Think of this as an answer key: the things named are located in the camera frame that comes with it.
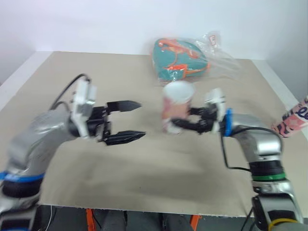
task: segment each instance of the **pink patterned cup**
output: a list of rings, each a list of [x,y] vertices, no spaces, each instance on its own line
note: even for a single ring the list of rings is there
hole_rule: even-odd
[[[186,119],[189,116],[190,103],[194,93],[193,84],[186,81],[174,81],[164,87],[163,131],[171,134],[181,133],[182,129],[175,126],[170,120],[171,118]]]
[[[308,126],[308,96],[282,116],[282,121],[272,125],[272,129],[287,138]]]

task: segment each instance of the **white wall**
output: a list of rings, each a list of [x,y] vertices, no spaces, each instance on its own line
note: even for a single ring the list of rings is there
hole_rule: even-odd
[[[308,1],[292,5],[267,61],[300,101],[308,95]]]
[[[1,1],[0,19],[41,51],[146,54],[158,37],[196,38],[219,30],[232,56],[273,60],[285,49],[281,37],[297,36],[288,28],[300,31],[294,22],[303,18],[305,5],[306,0],[14,0]]]
[[[2,34],[0,36],[0,85],[23,64],[34,49],[19,38]]]

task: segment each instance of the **blue ring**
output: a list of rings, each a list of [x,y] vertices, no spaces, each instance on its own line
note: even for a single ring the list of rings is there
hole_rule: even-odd
[[[29,231],[28,228],[10,228],[8,230],[2,230],[2,231],[15,231],[15,230],[17,230],[17,231]]]
[[[18,182],[18,183],[28,183],[28,182],[33,182],[36,180],[43,179],[44,176],[45,176],[45,173],[37,175],[37,176],[22,177],[22,176],[14,175],[14,174],[7,173],[7,172],[1,172],[0,180],[7,180],[11,182]]]
[[[232,133],[232,108],[228,108],[226,112],[226,130],[224,136],[230,136]]]

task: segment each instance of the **yellow ring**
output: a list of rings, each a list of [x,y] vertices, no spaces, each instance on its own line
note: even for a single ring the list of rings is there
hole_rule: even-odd
[[[289,219],[289,218],[279,218],[276,220],[273,220],[271,224],[269,224],[269,231],[278,223],[281,222],[291,222],[291,223],[297,223],[297,220]]]

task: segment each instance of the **plastic bag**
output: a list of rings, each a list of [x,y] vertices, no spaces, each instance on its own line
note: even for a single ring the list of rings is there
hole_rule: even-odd
[[[199,80],[202,76],[236,77],[240,66],[220,49],[218,32],[200,39],[161,38],[152,51],[153,66],[160,83],[180,79]]]

